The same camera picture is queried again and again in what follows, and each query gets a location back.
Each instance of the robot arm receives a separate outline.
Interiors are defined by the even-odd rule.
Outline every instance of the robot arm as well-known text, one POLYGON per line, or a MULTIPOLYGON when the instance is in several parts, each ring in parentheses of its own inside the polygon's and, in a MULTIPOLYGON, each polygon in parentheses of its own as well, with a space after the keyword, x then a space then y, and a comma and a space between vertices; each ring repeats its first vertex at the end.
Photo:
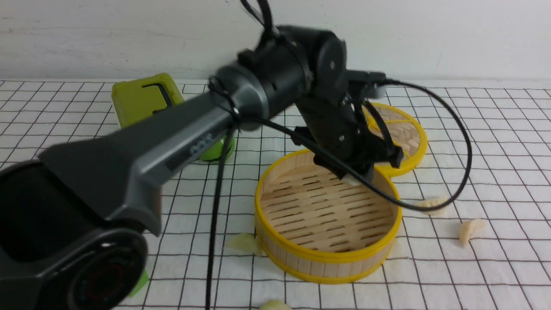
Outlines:
POLYGON ((239 53, 217 71, 216 87, 186 104, 2 171, 0 307, 117 305, 145 266, 141 233, 161 232, 160 187, 240 120, 254 130, 247 119, 270 119, 296 103, 307 124, 296 130, 356 171, 368 177, 375 162, 392 161, 357 105, 372 95, 376 74, 347 71, 345 45, 330 31, 279 31, 239 53))

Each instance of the black wire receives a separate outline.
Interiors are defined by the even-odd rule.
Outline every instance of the black wire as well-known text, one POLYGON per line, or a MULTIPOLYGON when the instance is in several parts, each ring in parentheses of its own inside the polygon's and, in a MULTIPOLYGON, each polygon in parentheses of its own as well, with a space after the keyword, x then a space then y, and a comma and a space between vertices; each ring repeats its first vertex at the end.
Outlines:
MULTIPOLYGON (((373 186, 369 181, 367 181, 362 175, 360 175, 358 172, 356 172, 354 169, 352 169, 349 165, 342 162, 340 159, 332 155, 331 153, 325 151, 321 147, 319 147, 315 142, 310 141, 306 137, 302 136, 299 133, 296 133, 284 126, 278 125, 270 120, 261 119, 258 117, 246 117, 241 119, 242 122, 255 122, 258 124, 262 124, 268 127, 271 127, 275 130, 278 130, 284 134, 287 134, 297 140, 299 140, 305 147, 312 150, 312 152, 316 155, 321 156, 323 159, 329 162, 333 162, 335 165, 339 166, 341 169, 345 170, 348 174, 352 175, 356 180, 360 181, 363 185, 365 185, 367 188, 375 192, 376 194, 380 195, 387 201, 390 201, 391 203, 398 205, 400 207, 414 210, 414 211, 436 211, 441 208, 446 207, 450 203, 452 203, 456 198, 461 194, 463 191, 465 185, 467 184, 467 180, 469 177, 469 174, 471 172, 471 166, 472 166, 472 159, 473 159, 473 150, 471 146, 471 141, 469 139, 469 135, 467 133, 467 130, 461 123, 461 120, 459 117, 455 114, 453 109, 437 94, 434 92, 423 88, 421 86, 417 86, 415 84, 410 84, 406 82, 396 81, 396 80, 386 80, 382 85, 402 85, 405 87, 410 87, 417 89, 421 92, 426 93, 427 95, 431 96, 432 98, 436 99, 440 104, 444 106, 444 108, 452 115, 453 119, 457 122, 457 125, 459 126, 459 129, 461 130, 461 133, 463 134, 463 138, 465 139, 465 143, 467 144, 467 165, 465 167, 465 173, 463 175, 463 179, 461 180, 461 183, 459 187, 457 188, 457 191, 445 202, 433 206, 433 207, 419 207, 416 205, 407 204, 403 201, 397 200, 396 198, 389 196, 385 192, 381 191, 379 188, 373 186)), ((220 89, 217 89, 216 87, 213 87, 213 89, 217 90, 217 93, 226 96, 226 92, 221 92, 220 89)), ((210 240, 209 240, 209 252, 208 252, 208 266, 207 266, 207 290, 206 290, 206 301, 205 301, 205 310, 210 310, 210 297, 211 297, 211 290, 212 290, 212 278, 213 278, 213 265, 214 265, 214 245, 216 241, 216 226, 218 223, 218 210, 220 205, 220 194, 222 191, 222 181, 223 181, 223 175, 224 175, 224 164, 226 161, 226 157, 228 155, 229 146, 231 143, 231 140, 233 139, 233 135, 235 130, 239 128, 239 124, 241 122, 236 121, 228 131, 228 134, 226 136, 226 139, 224 140, 224 144, 222 146, 222 156, 220 158, 220 161, 218 163, 218 175, 216 179, 216 187, 214 190, 214 203, 212 208, 212 220, 210 223, 210 240)))
POLYGON ((302 144, 305 147, 312 150, 313 153, 315 153, 316 155, 319 155, 323 159, 325 159, 326 161, 332 162, 335 165, 339 166, 341 169, 345 170, 348 174, 352 175, 356 180, 360 181, 360 183, 364 184, 367 188, 374 191, 376 194, 382 196, 383 198, 390 201, 391 203, 396 204, 400 207, 404 207, 406 209, 410 209, 410 210, 414 210, 414 211, 436 211, 436 210, 439 210, 439 209, 442 209, 442 208, 446 207, 447 205, 452 203, 454 200, 456 200, 457 197, 459 197, 459 195, 463 191, 465 185, 467 185, 469 174, 471 172, 471 166, 472 166, 472 162, 473 162, 473 150, 472 150, 471 141, 469 139, 469 135, 467 133, 467 130, 465 129, 465 127, 461 123, 461 120, 455 114, 453 109, 441 97, 439 97, 437 94, 433 93, 432 91, 430 91, 426 88, 423 88, 421 86, 417 86, 417 85, 406 83, 406 82, 395 81, 395 80, 391 80, 391 79, 385 81, 381 85, 403 85, 403 86, 406 86, 406 87, 411 87, 411 88, 420 90, 420 91, 426 93, 427 95, 435 98, 440 104, 442 104, 444 106, 444 108, 446 108, 446 110, 452 115, 453 119, 457 122, 457 125, 459 126, 459 129, 461 130, 461 133, 463 134, 463 138, 465 139, 465 143, 467 144, 467 165, 465 167, 465 173, 463 175, 463 179, 461 180, 461 183, 459 184, 459 187, 457 188, 457 191, 453 195, 451 195, 451 197, 448 200, 444 201, 443 203, 441 203, 439 205, 436 205, 436 206, 433 206, 433 207, 420 207, 420 206, 411 205, 411 204, 405 203, 403 201, 397 200, 396 198, 394 198, 392 196, 389 196, 385 192, 383 192, 380 189, 374 187, 370 182, 368 182, 363 176, 361 176, 358 172, 356 172, 354 169, 352 169, 349 165, 342 162, 340 159, 335 157, 333 154, 325 151, 324 149, 319 147, 316 143, 308 140, 306 137, 304 137, 304 136, 302 136, 302 135, 300 135, 300 134, 298 134, 298 133, 296 133, 296 132, 294 132, 294 131, 286 128, 286 127, 278 125, 278 124, 276 124, 274 122, 271 122, 269 120, 260 119, 258 117, 248 117, 247 119, 243 119, 243 121, 244 122, 257 122, 257 123, 260 123, 262 125, 266 125, 268 127, 271 127, 275 130, 283 132, 283 133, 299 140, 300 142, 302 142, 302 144))
POLYGON ((375 123, 377 123, 377 126, 379 127, 379 131, 381 131, 383 140, 385 141, 385 144, 386 144, 387 153, 393 153, 395 146, 394 146, 394 142, 392 141, 392 136, 388 131, 388 127, 385 124, 385 121, 382 119, 381 115, 379 114, 379 112, 377 112, 377 110, 371 104, 371 102, 369 102, 369 100, 366 99, 366 101, 364 101, 364 106, 368 110, 369 114, 371 114, 371 116, 375 120, 375 123))
POLYGON ((216 177, 216 186, 214 189, 214 202, 212 206, 212 218, 210 221, 210 239, 208 247, 208 263, 207 263, 207 291, 205 296, 205 310, 210 310, 210 294, 212 290, 212 273, 214 265, 214 245, 216 244, 216 226, 218 224, 218 209, 220 209, 220 196, 222 193, 222 182, 224 176, 224 164, 226 163, 226 157, 230 149, 231 140, 233 140, 234 132, 239 127, 239 123, 236 122, 228 130, 226 139, 222 144, 222 155, 218 161, 218 175, 216 177))
POLYGON ((258 43, 257 49, 263 46, 268 40, 275 38, 277 35, 274 31, 273 19, 272 19, 272 10, 268 0, 256 0, 258 6, 260 7, 260 12, 262 13, 262 20, 257 15, 255 10, 251 7, 248 0, 241 0, 241 4, 260 24, 264 26, 264 32, 260 37, 260 42, 258 43))
POLYGON ((239 109, 237 109, 235 105, 234 99, 231 97, 231 94, 228 92, 228 89, 224 82, 222 82, 221 79, 219 79, 217 76, 210 76, 208 79, 208 89, 211 91, 211 96, 214 94, 222 96, 224 99, 226 99, 230 105, 230 108, 226 108, 220 104, 217 104, 217 107, 221 108, 222 110, 228 112, 231 117, 233 118, 234 122, 237 124, 241 123, 241 115, 239 114, 239 109))

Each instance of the bamboo steamer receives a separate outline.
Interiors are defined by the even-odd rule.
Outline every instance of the bamboo steamer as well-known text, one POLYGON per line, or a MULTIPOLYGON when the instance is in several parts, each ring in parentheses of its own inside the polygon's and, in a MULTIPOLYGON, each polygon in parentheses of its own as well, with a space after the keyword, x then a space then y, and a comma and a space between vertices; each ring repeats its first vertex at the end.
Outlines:
MULTIPOLYGON (((400 109, 380 103, 373 103, 373 107, 381 115, 385 122, 388 132, 392 136, 394 143, 404 151, 404 159, 399 168, 394 168, 388 163, 377 164, 380 171, 386 176, 393 178, 406 174, 415 169, 423 160, 429 142, 421 124, 411 115, 400 109)), ((382 137, 379 127, 373 117, 364 108, 369 130, 379 137, 382 137)))
MULTIPOLYGON (((302 150, 272 164, 258 182, 255 225, 268 257, 305 281, 343 284, 374 272, 388 256, 402 209, 365 186, 342 183, 302 150)), ((376 167, 373 184, 399 199, 376 167)))

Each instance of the yellow rim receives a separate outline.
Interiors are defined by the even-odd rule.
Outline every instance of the yellow rim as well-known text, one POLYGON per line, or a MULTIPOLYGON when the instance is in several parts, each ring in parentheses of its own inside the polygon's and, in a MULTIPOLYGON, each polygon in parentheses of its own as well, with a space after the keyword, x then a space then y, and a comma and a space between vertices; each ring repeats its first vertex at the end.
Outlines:
MULTIPOLYGON (((417 129, 417 131, 419 132, 419 138, 421 140, 419 142, 419 148, 417 149, 417 152, 415 154, 413 155, 406 154, 404 152, 404 155, 407 157, 407 159, 402 162, 402 164, 400 165, 400 168, 393 168, 390 165, 378 165, 377 168, 379 168, 379 171, 387 175, 389 178, 393 178, 399 175, 406 174, 411 170, 415 169, 417 165, 423 160, 423 157, 425 156, 425 153, 426 153, 426 149, 428 148, 428 145, 429 145, 429 140, 427 139, 425 130, 423 129, 423 127, 421 127, 421 124, 417 122, 417 120, 414 119, 411 115, 393 106, 389 106, 381 103, 372 103, 372 105, 383 107, 385 109, 391 110, 405 117, 407 120, 393 120, 393 121, 386 121, 385 123, 391 124, 396 122, 409 122, 413 124, 413 126, 415 126, 415 129, 417 129)), ((379 129, 373 117, 368 116, 368 114, 366 114, 366 119, 367 119, 369 128, 373 128, 377 130, 379 129)))
MULTIPOLYGON (((262 207, 260 205, 260 197, 262 195, 261 184, 264 183, 264 179, 270 173, 270 171, 274 169, 274 167, 279 165, 282 161, 288 159, 289 157, 297 156, 299 154, 304 154, 307 152, 309 152, 308 149, 303 149, 301 151, 296 151, 283 158, 280 158, 275 163, 273 163, 260 177, 260 180, 258 181, 258 184, 256 186, 256 191, 255 191, 255 210, 256 210, 256 216, 260 219, 259 222, 262 227, 257 227, 257 229, 262 228, 262 230, 266 232, 266 234, 270 239, 274 240, 280 247, 282 247, 286 251, 298 257, 313 260, 313 261, 322 261, 324 263, 336 263, 336 264, 348 263, 351 261, 357 261, 358 259, 366 259, 378 253, 381 250, 381 248, 387 246, 396 236, 396 233, 398 232, 398 229, 400 227, 400 223, 402 222, 402 208, 397 207, 397 214, 396 214, 396 220, 394 222, 394 225, 392 225, 392 228, 390 229, 390 231, 381 240, 377 241, 376 243, 370 245, 365 249, 346 252, 346 253, 321 252, 321 251, 315 251, 315 250, 307 249, 305 247, 301 247, 283 238, 283 236, 281 236, 268 223, 268 220, 264 216, 264 213, 262 212, 262 207)), ((381 175, 385 178, 385 180, 388 182, 396 199, 400 199, 398 190, 396 189, 396 187, 394 186, 390 178, 386 176, 384 173, 382 173, 378 167, 375 167, 375 169, 379 171, 381 175)))
POLYGON ((378 262, 375 266, 367 270, 366 272, 362 272, 361 274, 349 276, 349 277, 317 277, 317 276, 311 276, 307 274, 303 274, 302 272, 293 270, 283 264, 281 261, 279 261, 273 254, 268 250, 268 248, 264 245, 262 241, 260 241, 260 245, 262 246, 262 249, 264 249, 264 252, 270 258, 270 260, 281 270, 287 272, 288 274, 292 275, 293 277, 296 277, 298 279, 304 280, 306 282, 313 282, 318 284, 346 284, 358 281, 360 279, 363 279, 370 274, 374 273, 375 270, 377 270, 386 260, 390 252, 392 251, 392 247, 394 247, 394 241, 392 240, 392 244, 390 245, 388 252, 385 254, 385 257, 381 259, 380 262, 378 262))

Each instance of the green object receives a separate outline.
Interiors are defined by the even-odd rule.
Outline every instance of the green object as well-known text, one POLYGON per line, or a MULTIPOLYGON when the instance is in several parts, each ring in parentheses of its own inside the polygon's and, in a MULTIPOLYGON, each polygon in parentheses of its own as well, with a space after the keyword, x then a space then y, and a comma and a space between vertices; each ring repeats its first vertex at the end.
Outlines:
MULTIPOLYGON (((218 141, 213 147, 208 149, 206 152, 201 155, 201 160, 205 162, 217 162, 222 156, 222 146, 224 144, 225 138, 222 138, 218 141)), ((235 148, 235 140, 233 139, 230 144, 230 149, 228 150, 228 157, 233 153, 235 148)))
POLYGON ((142 276, 138 280, 138 283, 136 283, 136 286, 128 296, 134 297, 134 295, 136 295, 142 289, 142 287, 144 287, 147 284, 147 282, 149 282, 149 276, 147 275, 147 272, 145 272, 144 270, 142 273, 142 276))
MULTIPOLYGON (((183 97, 174 80, 167 73, 152 77, 115 83, 111 92, 113 106, 121 128, 142 121, 158 111, 182 104, 183 97)), ((215 162, 222 155, 224 139, 201 155, 201 160, 215 162)), ((233 153, 235 140, 232 139, 228 157, 233 153)))

